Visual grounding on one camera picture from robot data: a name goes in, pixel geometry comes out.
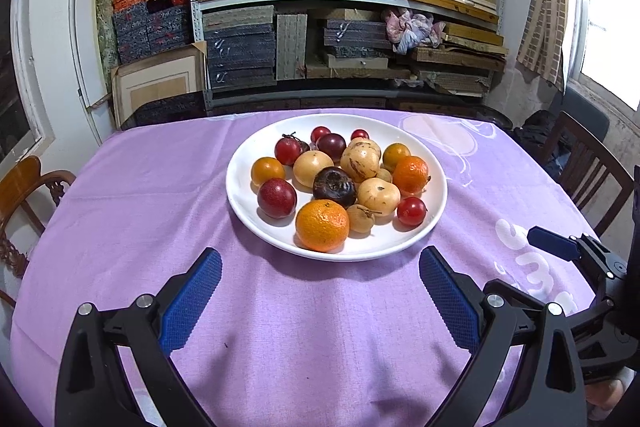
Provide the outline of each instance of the wooden chair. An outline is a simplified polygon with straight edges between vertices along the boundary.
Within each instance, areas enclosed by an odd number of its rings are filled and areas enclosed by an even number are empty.
[[[595,229],[593,229],[596,235],[600,237],[609,228],[609,225],[611,225],[626,200],[634,191],[633,178],[593,134],[564,111],[558,115],[551,133],[540,150],[538,157],[540,165],[545,165],[551,159],[551,155],[564,131],[575,137],[575,143],[572,146],[569,160],[562,170],[558,183],[571,197],[578,210],[582,210],[591,201],[609,174],[620,185],[618,196]],[[603,167],[604,172],[596,181],[596,177]]]
[[[27,202],[27,197],[45,185],[53,202],[58,206],[60,198],[65,194],[62,184],[71,185],[76,179],[69,171],[53,171],[42,175],[41,168],[40,160],[36,156],[28,156],[0,180],[0,262],[5,263],[16,277],[24,275],[29,261],[6,237],[5,229],[9,219],[20,206],[36,231],[42,235],[45,227]],[[0,299],[15,307],[15,301],[2,291]]]

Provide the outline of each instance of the wooden picture frame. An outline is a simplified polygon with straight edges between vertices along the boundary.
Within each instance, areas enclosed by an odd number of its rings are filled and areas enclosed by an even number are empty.
[[[206,52],[201,44],[196,42],[115,68],[112,82],[117,128],[147,102],[205,89]]]

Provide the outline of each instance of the dining table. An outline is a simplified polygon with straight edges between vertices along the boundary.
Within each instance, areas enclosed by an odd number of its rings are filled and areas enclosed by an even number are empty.
[[[299,257],[247,229],[226,199],[232,154],[256,130],[309,113],[362,115],[421,140],[447,179],[434,229],[404,251],[359,263]],[[42,425],[53,426],[78,306],[128,307],[213,247],[222,280],[171,359],[215,425],[423,427],[470,355],[456,347],[420,281],[421,250],[436,246],[480,287],[501,279],[567,315],[587,308],[593,292],[574,264],[527,242],[535,225],[595,237],[562,188],[492,123],[349,108],[119,132],[78,173],[31,253],[11,331],[15,387]],[[120,353],[145,417],[163,425],[130,350]],[[512,349],[478,425],[497,415],[517,359]]]

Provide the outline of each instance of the blue gripper pad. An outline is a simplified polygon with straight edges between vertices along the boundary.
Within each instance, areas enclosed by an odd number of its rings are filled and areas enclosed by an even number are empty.
[[[484,323],[480,307],[484,294],[471,277],[454,272],[435,247],[422,250],[418,267],[420,279],[456,346],[473,355],[480,345]]]
[[[533,227],[527,233],[527,241],[532,247],[540,248],[540,250],[565,261],[577,261],[580,259],[578,246],[573,239],[562,237],[562,235],[549,232],[549,230]]]
[[[158,342],[166,356],[187,343],[191,331],[218,286],[222,278],[220,254],[213,248],[207,248],[186,274],[176,277],[185,276],[188,279],[162,314]]]

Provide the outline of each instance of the white shelf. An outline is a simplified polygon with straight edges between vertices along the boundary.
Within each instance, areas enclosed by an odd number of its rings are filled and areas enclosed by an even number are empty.
[[[204,1],[200,3],[194,3],[194,4],[197,4],[199,6],[200,11],[207,11],[207,10],[215,10],[218,8],[224,8],[227,6],[240,6],[242,4],[276,2],[276,1],[305,1],[305,0],[213,0],[213,1]],[[440,8],[439,6],[432,6],[430,4],[425,4],[425,3],[416,2],[416,1],[409,1],[409,0],[335,0],[335,1],[367,2],[372,4],[382,4],[384,6],[403,6],[405,8],[410,8],[411,10],[425,11],[425,12],[433,13],[435,15],[451,17],[452,19],[457,19],[463,22],[473,24],[474,26],[487,28],[492,31],[496,31],[497,29],[497,25],[491,22],[486,22],[486,21],[477,19],[476,17],[470,17],[469,15],[456,12],[455,10]]]

